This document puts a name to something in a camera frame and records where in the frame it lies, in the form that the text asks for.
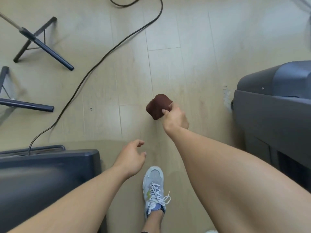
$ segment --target left hand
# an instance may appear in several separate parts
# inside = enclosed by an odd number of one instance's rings
[[[128,143],[123,147],[117,159],[115,160],[114,167],[119,167],[125,172],[126,178],[130,178],[137,174],[145,163],[146,152],[138,153],[137,147],[145,144],[142,140],[135,140]]]

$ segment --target hand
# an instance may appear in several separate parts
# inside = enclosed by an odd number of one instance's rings
[[[145,163],[147,153],[139,154],[137,152],[137,147],[141,147],[143,144],[145,142],[142,140],[131,141],[123,147],[115,160],[114,167],[119,167],[124,171],[127,179],[137,174]]]
[[[189,128],[189,123],[186,118],[186,114],[182,111],[176,103],[171,103],[169,105],[171,111],[162,110],[164,114],[163,128],[167,134],[171,132],[174,128],[182,127],[185,129]]]

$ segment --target gray sneaker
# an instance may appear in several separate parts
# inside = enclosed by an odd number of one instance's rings
[[[151,211],[161,209],[164,213],[166,211],[165,205],[171,201],[169,194],[164,196],[163,191],[164,176],[161,168],[152,166],[146,172],[142,189],[145,199],[145,218],[149,216]]]

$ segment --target brown cloth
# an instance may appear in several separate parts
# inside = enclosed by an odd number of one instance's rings
[[[171,111],[169,105],[172,103],[166,95],[158,94],[155,98],[149,102],[146,107],[147,112],[152,116],[154,120],[158,120],[163,117],[162,109]]]

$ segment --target gray machine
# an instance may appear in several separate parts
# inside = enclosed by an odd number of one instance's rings
[[[243,77],[231,108],[247,152],[311,192],[311,61]]]

